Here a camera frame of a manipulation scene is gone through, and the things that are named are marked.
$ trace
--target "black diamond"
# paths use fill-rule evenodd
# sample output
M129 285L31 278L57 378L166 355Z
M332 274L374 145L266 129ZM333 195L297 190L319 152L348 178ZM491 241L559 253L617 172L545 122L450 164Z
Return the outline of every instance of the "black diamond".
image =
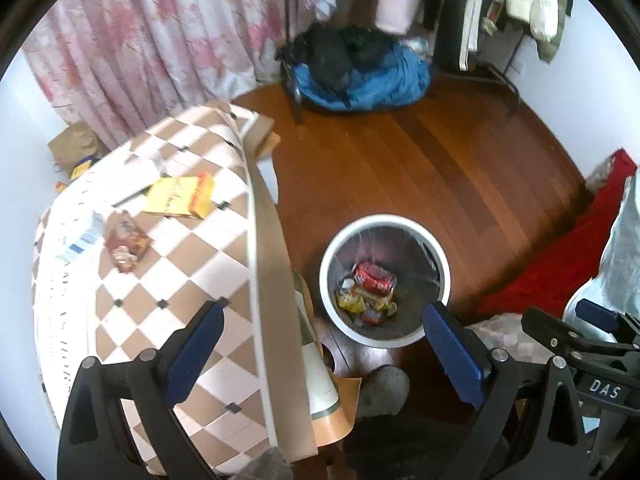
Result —
M240 413L240 406L238 406L235 402L226 405L226 410L231 413Z

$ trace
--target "red soda can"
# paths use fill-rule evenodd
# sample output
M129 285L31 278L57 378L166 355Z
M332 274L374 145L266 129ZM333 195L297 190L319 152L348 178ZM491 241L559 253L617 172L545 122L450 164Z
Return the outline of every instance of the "red soda can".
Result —
M392 272L371 262L360 262L353 266L351 277L367 292L377 296L393 294L398 278Z

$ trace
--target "metal screw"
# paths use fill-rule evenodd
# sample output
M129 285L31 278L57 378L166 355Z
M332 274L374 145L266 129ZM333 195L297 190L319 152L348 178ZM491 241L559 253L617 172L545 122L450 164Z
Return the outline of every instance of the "metal screw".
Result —
M96 361L98 359L96 359L94 356L90 355L89 357L85 357L84 359L82 359L82 368L84 368L85 370L88 370L89 368L91 368L93 365L95 365Z
M140 360L141 361L152 361L153 358L156 357L158 350L155 348L145 348L142 352L140 352Z
M566 366L566 361L564 360L564 357L559 356L559 355L555 355L554 358L551 360L552 363L554 364L554 366L556 368L560 368L562 370L562 368L564 368Z
M503 363L509 358L509 354L504 348L494 348L491 350L491 357L499 363Z

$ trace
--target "trash can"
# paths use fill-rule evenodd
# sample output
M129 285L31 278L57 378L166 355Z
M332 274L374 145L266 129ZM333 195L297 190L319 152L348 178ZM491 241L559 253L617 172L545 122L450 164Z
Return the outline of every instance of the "trash can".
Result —
M398 312L379 326L357 326L336 304L335 292L361 261L375 263L398 277ZM372 215L347 225L331 241L320 265L322 303L349 338L376 348L400 348L424 336L422 312L433 301L449 301L451 276L442 247L420 224L395 215Z

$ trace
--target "light blue fabric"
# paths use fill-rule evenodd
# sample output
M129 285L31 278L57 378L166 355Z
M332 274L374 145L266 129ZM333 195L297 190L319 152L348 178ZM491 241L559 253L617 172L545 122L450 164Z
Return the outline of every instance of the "light blue fabric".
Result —
M316 84L309 75L309 68L300 64L294 68L300 91L309 100L329 110L371 110L372 108L403 106L416 102L429 86L429 67L411 50L394 44L379 69L351 73L347 88L350 106L333 92Z

